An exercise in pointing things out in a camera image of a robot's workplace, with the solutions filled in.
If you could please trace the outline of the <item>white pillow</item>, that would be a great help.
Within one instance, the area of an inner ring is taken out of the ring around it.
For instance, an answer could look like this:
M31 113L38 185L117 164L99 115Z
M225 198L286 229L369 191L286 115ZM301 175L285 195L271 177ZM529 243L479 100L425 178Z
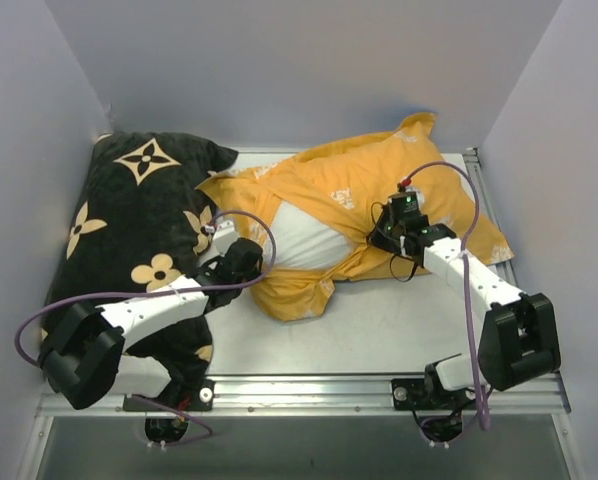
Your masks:
M328 270L354 250L345 235L286 201L278 207L270 230L276 244L276 268Z

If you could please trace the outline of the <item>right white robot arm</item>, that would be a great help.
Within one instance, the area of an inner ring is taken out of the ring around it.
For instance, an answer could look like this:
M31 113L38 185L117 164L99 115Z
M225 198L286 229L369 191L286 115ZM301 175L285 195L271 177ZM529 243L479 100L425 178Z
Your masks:
M431 224L415 192L390 196L367 240L411 260L464 298L469 351L426 366L422 395L429 406L446 408L459 390L505 391L559 370L552 302L508 283L464 249L449 227Z

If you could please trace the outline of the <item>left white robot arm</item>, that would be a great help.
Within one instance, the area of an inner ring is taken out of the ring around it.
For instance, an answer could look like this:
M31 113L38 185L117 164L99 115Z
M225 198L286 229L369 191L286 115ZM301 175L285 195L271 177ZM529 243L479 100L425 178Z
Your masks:
M52 390L76 410L107 394L141 395L159 411L175 408L181 386L152 357L128 357L135 344L228 305L260 274L263 250L239 238L193 278L180 276L153 292L96 306L74 303L43 340L37 359Z

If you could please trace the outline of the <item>blue and yellow pillowcase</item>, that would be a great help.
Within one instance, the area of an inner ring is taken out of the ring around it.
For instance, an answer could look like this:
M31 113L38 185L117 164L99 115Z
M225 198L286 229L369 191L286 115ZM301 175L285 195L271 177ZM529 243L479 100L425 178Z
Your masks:
M469 251L483 263L492 265L495 247L510 248L486 216L474 213L458 173L441 166L443 157L431 140L435 120L432 113L416 113L394 131L334 141L265 166L225 170L200 185L219 209L238 211L239 234L259 243L265 261L273 264L251 289L265 314L279 321L318 317L338 282L408 274L411 261L394 260L367 242L381 205L408 175L430 222L467 235ZM328 270L276 268L270 226L282 201L345 235L353 252Z

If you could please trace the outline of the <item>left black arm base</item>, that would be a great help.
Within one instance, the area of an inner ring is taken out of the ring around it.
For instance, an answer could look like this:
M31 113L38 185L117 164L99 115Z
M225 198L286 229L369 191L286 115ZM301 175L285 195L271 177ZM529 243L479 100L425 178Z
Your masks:
M192 385L171 380L156 397L148 400L186 412L207 412L213 407L215 381L203 377Z

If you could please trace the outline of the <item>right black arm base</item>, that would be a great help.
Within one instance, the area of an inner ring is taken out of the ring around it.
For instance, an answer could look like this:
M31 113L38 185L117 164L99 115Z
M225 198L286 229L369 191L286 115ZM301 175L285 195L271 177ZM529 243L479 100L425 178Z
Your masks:
M402 377L390 381L392 405L396 411L448 411L460 407L473 409L475 400L468 398L467 390L447 391L431 386L423 377Z

